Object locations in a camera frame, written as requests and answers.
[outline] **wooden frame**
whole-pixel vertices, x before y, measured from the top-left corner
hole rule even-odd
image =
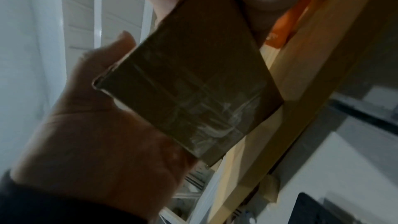
[[[268,66],[285,104],[226,155],[208,223],[264,178],[397,11],[398,0],[326,0]]]

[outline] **black sleeve cuff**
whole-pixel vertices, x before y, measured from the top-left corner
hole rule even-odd
[[[10,171],[0,181],[0,223],[140,223],[147,221],[105,205],[17,185]]]

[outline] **sleeve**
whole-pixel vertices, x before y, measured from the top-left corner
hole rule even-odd
[[[17,185],[6,172],[0,181],[0,223],[139,223],[147,221],[105,205],[54,196]]]

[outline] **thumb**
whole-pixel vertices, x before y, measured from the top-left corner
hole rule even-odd
[[[87,104],[112,102],[107,95],[94,90],[91,83],[135,46],[133,36],[123,31],[112,44],[85,53],[72,70],[62,97]]]

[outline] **brown cardboard box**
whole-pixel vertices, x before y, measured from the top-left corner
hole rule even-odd
[[[283,103],[236,0],[182,0],[94,85],[208,165]]]

